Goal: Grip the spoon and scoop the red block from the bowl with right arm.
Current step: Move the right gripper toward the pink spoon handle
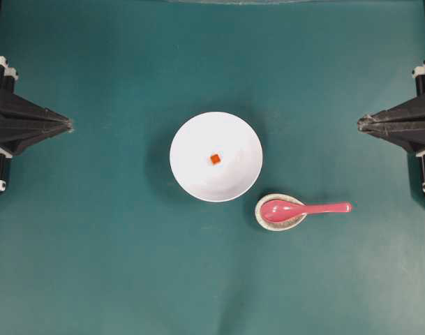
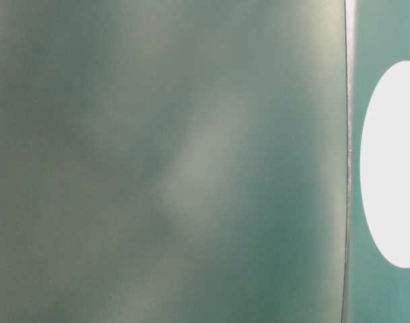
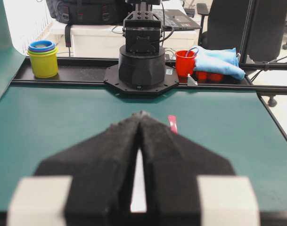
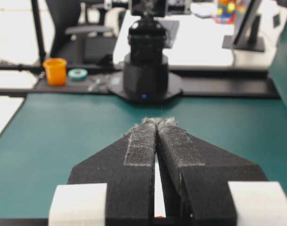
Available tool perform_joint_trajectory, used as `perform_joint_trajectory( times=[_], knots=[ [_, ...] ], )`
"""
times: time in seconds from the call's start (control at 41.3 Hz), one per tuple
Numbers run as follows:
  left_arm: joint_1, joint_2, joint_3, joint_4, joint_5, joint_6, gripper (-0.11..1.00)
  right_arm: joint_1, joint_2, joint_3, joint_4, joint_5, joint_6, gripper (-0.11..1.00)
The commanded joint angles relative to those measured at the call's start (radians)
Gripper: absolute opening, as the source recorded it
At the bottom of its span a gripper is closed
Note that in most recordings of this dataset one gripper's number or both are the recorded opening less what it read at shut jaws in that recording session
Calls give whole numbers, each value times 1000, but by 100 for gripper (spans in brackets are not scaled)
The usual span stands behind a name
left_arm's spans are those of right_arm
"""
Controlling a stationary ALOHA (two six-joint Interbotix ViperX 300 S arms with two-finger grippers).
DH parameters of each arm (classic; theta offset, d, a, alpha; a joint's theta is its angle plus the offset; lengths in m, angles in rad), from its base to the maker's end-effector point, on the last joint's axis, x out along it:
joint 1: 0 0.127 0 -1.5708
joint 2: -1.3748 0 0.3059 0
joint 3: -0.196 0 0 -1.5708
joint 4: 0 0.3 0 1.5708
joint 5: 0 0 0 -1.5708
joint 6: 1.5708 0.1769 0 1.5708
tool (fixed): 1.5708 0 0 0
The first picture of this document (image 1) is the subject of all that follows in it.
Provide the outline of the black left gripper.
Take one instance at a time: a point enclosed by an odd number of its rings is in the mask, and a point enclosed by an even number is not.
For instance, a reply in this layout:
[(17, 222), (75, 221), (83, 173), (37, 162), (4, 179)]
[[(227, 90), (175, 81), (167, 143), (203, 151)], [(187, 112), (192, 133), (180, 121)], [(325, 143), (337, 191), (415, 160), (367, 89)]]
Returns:
[[(63, 133), (70, 133), (73, 127), (68, 117), (41, 107), (13, 93), (17, 71), (8, 66), (5, 57), (0, 56), (0, 196), (10, 183), (10, 165), (13, 156), (19, 156), (27, 148)], [(56, 121), (52, 125), (38, 122), (39, 128), (1, 128), (2, 112), (12, 117)]]

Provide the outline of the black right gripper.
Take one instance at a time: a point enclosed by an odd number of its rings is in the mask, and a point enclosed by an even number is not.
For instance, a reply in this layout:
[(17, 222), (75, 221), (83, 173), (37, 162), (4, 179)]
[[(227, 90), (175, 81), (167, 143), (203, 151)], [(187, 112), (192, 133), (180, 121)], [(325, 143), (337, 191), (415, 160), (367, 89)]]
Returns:
[(358, 120), (358, 130), (416, 153), (421, 167), (425, 195), (425, 60), (412, 70), (416, 98), (400, 105), (367, 114)]

